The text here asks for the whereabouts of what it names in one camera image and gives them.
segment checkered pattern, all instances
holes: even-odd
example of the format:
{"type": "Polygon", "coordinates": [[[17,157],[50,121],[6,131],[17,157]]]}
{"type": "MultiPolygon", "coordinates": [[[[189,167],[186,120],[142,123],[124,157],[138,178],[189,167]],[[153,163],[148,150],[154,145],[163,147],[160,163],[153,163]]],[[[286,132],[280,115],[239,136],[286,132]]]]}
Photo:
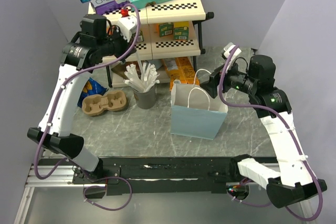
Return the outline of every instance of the checkered pattern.
{"type": "Polygon", "coordinates": [[[141,50],[141,49],[147,49],[147,44],[146,43],[143,43],[143,44],[136,44],[135,46],[138,50],[141,50]]]}
{"type": "Polygon", "coordinates": [[[152,5],[152,10],[180,10],[197,8],[196,3],[175,4],[175,5],[152,5]]]}
{"type": "MultiPolygon", "coordinates": [[[[135,13],[135,11],[134,11],[134,10],[131,10],[130,7],[126,7],[126,8],[127,8],[127,10],[128,10],[129,12],[131,12],[131,13],[135,13]]],[[[111,12],[106,12],[106,14],[121,14],[121,9],[122,9],[122,8],[117,9],[117,10],[113,10],[113,11],[111,11],[111,12]]]]}
{"type": "Polygon", "coordinates": [[[156,42],[156,48],[163,47],[184,47],[189,45],[194,45],[193,40],[176,40],[176,41],[166,41],[166,42],[156,42]]]}

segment brown cup carrier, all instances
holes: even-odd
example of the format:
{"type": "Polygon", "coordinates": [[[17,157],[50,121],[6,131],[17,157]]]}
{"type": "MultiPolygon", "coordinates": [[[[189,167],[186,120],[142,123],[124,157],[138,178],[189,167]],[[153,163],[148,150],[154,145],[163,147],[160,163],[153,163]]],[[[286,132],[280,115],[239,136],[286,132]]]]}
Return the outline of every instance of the brown cup carrier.
{"type": "Polygon", "coordinates": [[[85,97],[82,103],[82,110],[86,115],[94,116],[101,114],[104,110],[119,111],[127,106],[127,98],[123,91],[110,91],[105,95],[94,94],[85,97]]]}

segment light blue paper bag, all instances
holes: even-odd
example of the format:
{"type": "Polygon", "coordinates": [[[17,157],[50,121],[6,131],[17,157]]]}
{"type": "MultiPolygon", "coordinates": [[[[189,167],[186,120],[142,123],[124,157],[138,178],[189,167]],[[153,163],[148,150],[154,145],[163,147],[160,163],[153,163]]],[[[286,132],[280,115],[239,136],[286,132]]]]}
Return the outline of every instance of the light blue paper bag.
{"type": "Polygon", "coordinates": [[[171,92],[171,134],[213,140],[227,115],[219,96],[211,98],[199,86],[174,83],[171,92]]]}

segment gray container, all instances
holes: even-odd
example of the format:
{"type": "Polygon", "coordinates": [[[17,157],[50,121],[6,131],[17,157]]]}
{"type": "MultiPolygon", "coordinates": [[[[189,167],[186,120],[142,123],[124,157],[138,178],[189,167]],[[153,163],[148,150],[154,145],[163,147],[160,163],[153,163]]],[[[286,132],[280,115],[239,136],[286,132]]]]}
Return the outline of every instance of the gray container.
{"type": "Polygon", "coordinates": [[[156,86],[154,85],[148,92],[140,93],[133,89],[134,98],[139,108],[147,110],[155,105],[156,86]]]}

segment white rope handle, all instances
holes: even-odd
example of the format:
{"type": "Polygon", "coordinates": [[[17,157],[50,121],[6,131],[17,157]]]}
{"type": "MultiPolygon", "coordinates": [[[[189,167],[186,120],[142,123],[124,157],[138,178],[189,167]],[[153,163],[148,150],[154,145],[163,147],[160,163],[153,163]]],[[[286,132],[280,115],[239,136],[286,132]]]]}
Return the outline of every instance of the white rope handle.
{"type": "Polygon", "coordinates": [[[210,110],[210,97],[209,97],[209,95],[208,95],[207,92],[205,92],[203,89],[198,88],[198,87],[194,87],[194,88],[192,88],[192,90],[189,92],[189,95],[188,95],[188,106],[187,106],[187,107],[189,108],[190,95],[191,95],[191,92],[192,92],[194,89],[199,89],[199,90],[201,90],[203,93],[206,94],[206,97],[208,98],[208,102],[209,102],[208,110],[210,110]]]}
{"type": "Polygon", "coordinates": [[[198,70],[196,71],[196,73],[195,73],[193,87],[195,86],[195,82],[196,82],[197,73],[198,73],[199,71],[206,71],[206,72],[208,72],[209,74],[211,74],[211,72],[210,72],[210,71],[208,71],[208,70],[206,70],[206,69],[203,69],[203,68],[200,68],[200,69],[198,69],[198,70]]]}

